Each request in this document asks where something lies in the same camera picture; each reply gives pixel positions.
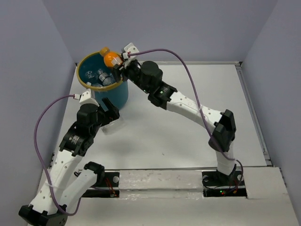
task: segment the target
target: white robotic arm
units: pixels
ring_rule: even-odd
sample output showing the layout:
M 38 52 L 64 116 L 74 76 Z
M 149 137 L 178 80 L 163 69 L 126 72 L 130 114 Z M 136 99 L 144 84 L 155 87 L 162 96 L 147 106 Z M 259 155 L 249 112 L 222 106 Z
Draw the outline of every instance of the white robotic arm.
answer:
M 203 119 L 199 112 L 199 108 L 193 100 L 189 99 L 179 91 L 174 92 L 170 96 L 170 99 L 171 100 L 167 102 L 166 110 L 183 115 L 184 117 L 196 122 L 197 124 L 205 128 Z M 201 107 L 210 132 L 213 133 L 213 131 L 215 130 L 214 124 L 221 120 L 223 113 L 203 105 Z M 215 153 L 217 158 L 217 170 L 225 175 L 230 175 L 233 171 L 233 168 L 235 167 L 235 162 L 227 160 L 222 155 L 222 153 L 218 151 L 215 151 Z M 225 155 L 227 155 L 229 158 L 233 158 L 233 143 L 230 145 L 230 148 L 228 152 L 225 153 Z
M 111 68 L 117 81 L 122 75 L 123 80 L 131 80 L 141 90 L 149 94 L 148 99 L 155 106 L 183 115 L 206 128 L 198 105 L 176 88 L 163 82 L 163 72 L 155 62 L 145 61 L 140 64 L 136 59 L 139 50 L 133 43 L 126 45 L 122 51 L 123 64 Z M 201 108 L 208 127 L 206 129 L 209 130 L 220 146 L 220 149 L 215 147 L 215 142 L 212 139 L 209 140 L 209 145 L 216 152 L 217 171 L 226 176 L 231 176 L 236 168 L 234 161 L 229 160 L 233 159 L 232 141 L 235 138 L 236 131 L 233 113 L 229 110 L 225 112 L 216 111 L 203 105 Z
M 100 126 L 108 125 L 119 118 L 118 109 L 107 98 L 103 99 L 108 108 L 104 111 L 94 99 L 94 92 L 89 89 L 81 95 L 75 95 L 74 99 L 79 100 L 81 107 L 77 112 L 76 122 L 65 134 L 53 161 L 49 174 L 52 185 L 46 180 L 31 203 L 22 206 L 19 211 L 19 215 L 34 226 L 64 225 L 70 215 L 67 214 L 68 211 L 89 187 L 96 182 L 101 183 L 104 177 L 104 167 L 89 162 L 82 173 L 67 187 L 77 165 L 93 144 Z M 50 189 L 53 189 L 55 200 L 64 212 L 58 211 Z

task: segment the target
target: light purple wall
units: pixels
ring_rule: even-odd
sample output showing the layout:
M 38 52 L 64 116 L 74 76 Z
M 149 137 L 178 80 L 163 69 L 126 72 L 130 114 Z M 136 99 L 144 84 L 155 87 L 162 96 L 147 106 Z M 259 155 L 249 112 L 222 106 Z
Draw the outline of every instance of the light purple wall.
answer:
M 301 222 L 301 1 L 279 0 L 243 71 L 272 161 Z
M 43 0 L 78 62 L 104 46 L 169 48 L 188 61 L 242 61 L 277 0 Z M 152 53 L 153 60 L 176 60 Z
M 34 197 L 41 165 L 33 129 L 42 110 L 69 93 L 74 62 L 40 0 L 0 1 L 0 225 L 25 225 L 21 205 Z M 51 157 L 65 103 L 38 130 L 42 156 Z

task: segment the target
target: red wire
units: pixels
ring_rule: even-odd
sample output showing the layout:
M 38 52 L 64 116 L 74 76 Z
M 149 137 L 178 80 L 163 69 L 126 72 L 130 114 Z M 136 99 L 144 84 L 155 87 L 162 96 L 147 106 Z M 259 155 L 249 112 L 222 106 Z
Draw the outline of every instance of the red wire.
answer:
M 238 190 L 238 183 L 237 183 L 237 181 L 236 180 L 234 180 L 234 183 L 235 183 L 235 185 L 236 185 L 236 190 L 235 190 L 235 193 L 237 192 L 237 190 Z

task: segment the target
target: plastic bottle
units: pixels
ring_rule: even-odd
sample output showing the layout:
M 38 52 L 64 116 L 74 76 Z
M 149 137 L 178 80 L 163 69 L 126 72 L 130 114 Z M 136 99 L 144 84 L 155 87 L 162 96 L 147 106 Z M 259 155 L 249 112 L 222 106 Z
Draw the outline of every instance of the plastic bottle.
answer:
M 114 67 L 115 65 L 121 65 L 123 63 L 118 53 L 110 51 L 108 47 L 104 47 L 99 51 L 100 55 L 103 56 L 104 64 L 107 67 Z

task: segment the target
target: teal bucket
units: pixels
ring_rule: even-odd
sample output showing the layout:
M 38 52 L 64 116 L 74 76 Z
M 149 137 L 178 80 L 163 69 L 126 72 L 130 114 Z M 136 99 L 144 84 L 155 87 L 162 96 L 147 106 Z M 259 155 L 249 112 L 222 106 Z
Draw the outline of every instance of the teal bucket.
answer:
M 103 57 L 99 52 L 92 53 L 86 56 L 79 64 L 76 70 L 77 78 L 81 85 L 86 89 L 94 90 L 96 101 L 106 109 L 105 105 L 102 102 L 102 99 L 107 97 L 114 106 L 118 109 L 121 109 L 127 102 L 128 99 L 128 86 L 127 81 L 120 81 L 109 86 L 104 87 L 93 87 L 89 86 L 86 83 L 87 78 L 85 76 L 86 72 L 93 71 L 97 72 L 99 69 L 102 69 L 106 73 L 110 73 L 110 70 L 106 67 L 103 61 Z

